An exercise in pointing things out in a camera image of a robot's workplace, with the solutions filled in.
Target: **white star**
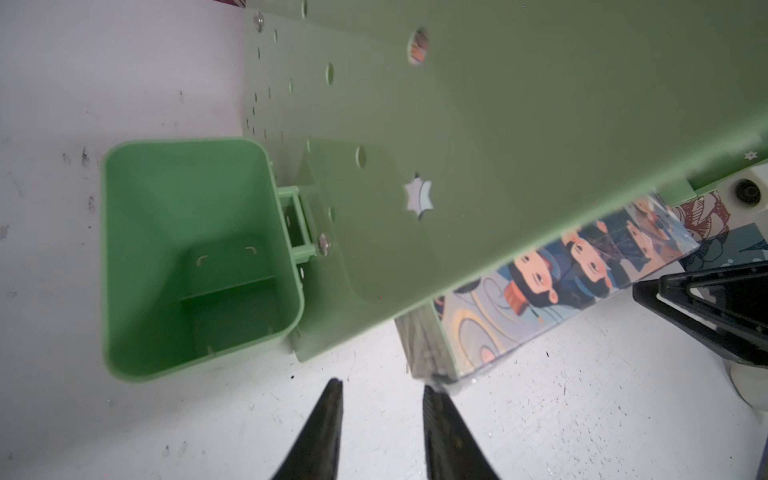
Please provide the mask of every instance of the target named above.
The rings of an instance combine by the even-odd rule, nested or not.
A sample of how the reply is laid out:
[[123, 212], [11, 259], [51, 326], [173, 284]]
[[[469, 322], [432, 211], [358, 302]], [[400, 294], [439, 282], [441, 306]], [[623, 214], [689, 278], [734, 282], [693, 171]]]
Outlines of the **white star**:
[[405, 185], [408, 194], [408, 204], [406, 210], [412, 211], [418, 218], [426, 210], [434, 210], [432, 201], [429, 199], [429, 189], [432, 188], [432, 181], [423, 181], [418, 175], [413, 181]]

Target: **metal bolt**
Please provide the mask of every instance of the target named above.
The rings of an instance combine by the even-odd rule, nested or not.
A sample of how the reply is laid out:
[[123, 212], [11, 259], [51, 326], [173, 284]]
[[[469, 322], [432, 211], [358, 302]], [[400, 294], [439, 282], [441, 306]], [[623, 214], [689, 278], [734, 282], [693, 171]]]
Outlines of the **metal bolt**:
[[317, 247], [320, 248], [320, 252], [323, 255], [328, 255], [328, 250], [330, 250], [331, 243], [328, 241], [328, 236], [324, 233], [321, 233], [319, 237], [317, 237]]
[[261, 10], [256, 10], [256, 14], [253, 16], [253, 24], [256, 26], [256, 31], [262, 31], [264, 28], [264, 15], [261, 15]]

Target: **green plastic container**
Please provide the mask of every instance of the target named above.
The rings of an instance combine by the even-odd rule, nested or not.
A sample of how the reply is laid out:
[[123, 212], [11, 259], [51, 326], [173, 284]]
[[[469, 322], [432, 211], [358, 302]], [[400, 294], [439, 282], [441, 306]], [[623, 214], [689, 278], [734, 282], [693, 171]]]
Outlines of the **green plastic container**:
[[[105, 157], [104, 356], [146, 380], [238, 349], [273, 348], [304, 309], [315, 252], [295, 187], [254, 141], [145, 141]], [[296, 208], [292, 245], [283, 208]]]

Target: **white surface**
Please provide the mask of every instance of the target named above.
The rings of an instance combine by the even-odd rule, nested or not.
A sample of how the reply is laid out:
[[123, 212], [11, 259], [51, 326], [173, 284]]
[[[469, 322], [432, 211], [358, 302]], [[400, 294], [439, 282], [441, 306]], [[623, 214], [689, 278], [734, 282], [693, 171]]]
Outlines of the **white surface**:
[[[101, 155], [239, 135], [242, 26], [210, 0], [0, 4], [0, 477], [269, 478], [331, 376], [339, 477], [424, 477], [422, 385], [391, 323], [306, 364], [137, 385], [102, 365]], [[502, 478], [753, 478], [766, 435], [720, 359], [628, 293], [455, 402]]]

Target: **small hole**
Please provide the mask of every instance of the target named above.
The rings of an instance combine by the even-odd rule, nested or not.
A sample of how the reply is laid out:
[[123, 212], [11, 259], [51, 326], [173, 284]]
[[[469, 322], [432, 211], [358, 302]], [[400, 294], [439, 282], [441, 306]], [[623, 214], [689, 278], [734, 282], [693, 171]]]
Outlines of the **small hole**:
[[326, 82], [328, 85], [333, 85], [333, 64], [331, 62], [328, 62], [326, 67]]
[[360, 168], [365, 168], [366, 164], [368, 163], [368, 159], [366, 158], [366, 151], [362, 148], [362, 145], [357, 147], [357, 150], [355, 150], [355, 163]]
[[408, 62], [418, 67], [427, 57], [429, 50], [429, 38], [426, 28], [420, 28], [413, 32], [408, 42]]

